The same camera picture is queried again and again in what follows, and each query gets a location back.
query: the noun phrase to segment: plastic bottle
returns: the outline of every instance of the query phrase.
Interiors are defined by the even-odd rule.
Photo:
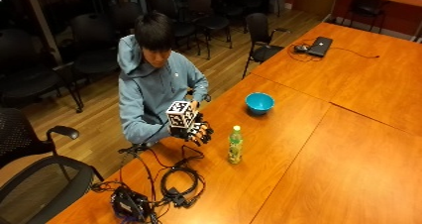
[[[238,164],[241,160],[242,150],[242,137],[240,133],[240,126],[233,127],[233,131],[228,137],[229,148],[228,148],[228,161],[232,164]]]

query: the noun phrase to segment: young man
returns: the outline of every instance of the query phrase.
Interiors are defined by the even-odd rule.
[[[172,136],[167,117],[172,103],[185,101],[192,88],[192,106],[197,109],[208,94],[205,76],[190,61],[172,51],[172,44],[172,20],[157,12],[137,19],[135,35],[119,43],[120,120],[124,136],[132,144],[151,145]]]

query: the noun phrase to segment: wall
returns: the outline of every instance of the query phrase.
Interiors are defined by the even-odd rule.
[[[344,18],[352,0],[337,0],[333,10],[333,16]],[[286,5],[294,4],[294,0],[286,0]],[[388,2],[384,5],[385,21],[382,28],[385,30],[398,32],[405,37],[415,35],[422,22],[422,7],[411,6],[402,3]],[[356,18],[364,24],[370,24],[366,18]]]

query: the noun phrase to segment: laptop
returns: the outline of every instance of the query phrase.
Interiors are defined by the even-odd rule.
[[[317,37],[313,45],[308,49],[308,54],[312,56],[324,57],[330,48],[333,39]]]

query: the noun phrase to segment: armrest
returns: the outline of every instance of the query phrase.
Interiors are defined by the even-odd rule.
[[[73,140],[79,137],[79,131],[75,128],[65,127],[65,126],[56,126],[51,128],[48,131],[48,140],[52,141],[52,133],[59,133],[64,136],[71,137]]]
[[[272,36],[270,36],[272,38],[273,38],[273,34],[274,34],[276,32],[288,33],[288,34],[292,33],[289,29],[276,28],[276,29],[273,30],[273,32],[272,32]]]

